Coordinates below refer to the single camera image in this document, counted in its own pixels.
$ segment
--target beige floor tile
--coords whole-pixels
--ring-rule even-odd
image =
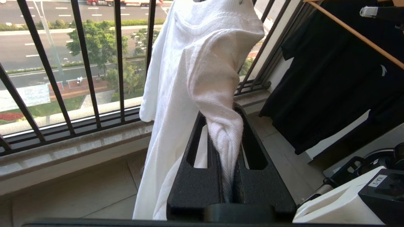
[[[311,196],[314,190],[297,172],[286,156],[278,152],[279,148],[274,141],[274,137],[268,136],[264,138],[263,145],[296,204]]]
[[[288,161],[299,172],[303,179],[309,184],[309,186],[316,190],[323,184],[325,178],[321,170],[316,169],[304,162],[301,156],[295,154],[295,149],[290,143],[280,134],[275,133],[271,135],[272,140],[279,148],[279,152],[286,156]]]
[[[11,216],[11,201],[0,200],[0,226],[13,227],[13,219]]]
[[[136,183],[137,188],[140,186],[142,179],[143,169],[145,167],[146,152],[139,154],[138,156],[131,157],[128,160],[128,166],[133,177],[133,181]]]
[[[248,119],[252,123],[252,126],[254,127],[254,130],[257,132],[261,141],[268,136],[268,133],[262,123],[263,119],[258,116],[258,112],[249,114]]]
[[[126,162],[114,162],[14,198],[14,226],[40,218],[83,217],[136,193]]]
[[[260,118],[262,125],[269,136],[278,132],[278,130],[276,130],[276,128],[272,125],[271,118],[269,117],[260,117]]]
[[[101,210],[89,214],[87,219],[132,219],[136,195],[128,197]]]

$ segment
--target label sticker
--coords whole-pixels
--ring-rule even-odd
[[[368,186],[377,187],[384,179],[386,179],[387,175],[379,175],[377,176]]]

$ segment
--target tree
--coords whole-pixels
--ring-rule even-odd
[[[254,62],[254,58],[247,58],[243,64],[243,66],[241,67],[240,76],[245,76],[247,75],[248,70],[250,69],[251,65]]]
[[[153,31],[153,42],[157,39],[157,36],[159,35],[160,31],[154,30]],[[138,32],[134,32],[131,36],[131,39],[135,40],[135,50],[133,51],[133,56],[138,56],[141,54],[145,53],[145,50],[147,48],[147,29],[141,28],[139,29]]]
[[[107,63],[116,62],[116,39],[115,31],[110,29],[111,25],[107,21],[94,22],[87,20],[83,23],[84,35],[88,52],[88,59],[91,64],[97,64],[99,69],[106,74]],[[81,52],[77,31],[68,33],[73,42],[66,44],[73,56]],[[122,36],[122,52],[128,53],[128,37]]]
[[[135,92],[135,89],[138,88],[139,81],[141,78],[144,80],[145,68],[143,67],[145,64],[135,65],[133,62],[124,62],[123,64],[123,81],[124,81],[124,94],[130,95]],[[117,69],[108,69],[105,77],[102,77],[103,80],[108,81],[108,87],[119,91],[119,80],[118,80],[118,70]]]

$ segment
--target white towel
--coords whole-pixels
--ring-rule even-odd
[[[140,109],[140,118],[154,120],[154,126],[134,219],[166,219],[168,194],[198,111],[219,152],[229,201],[243,128],[232,109],[237,71],[263,36],[250,0],[173,2],[153,47]],[[206,166],[205,150],[198,149],[195,167]]]

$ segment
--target window sill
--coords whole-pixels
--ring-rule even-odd
[[[247,114],[259,111],[269,92],[234,98]],[[135,122],[0,158],[0,195],[9,194],[148,147],[153,122]]]

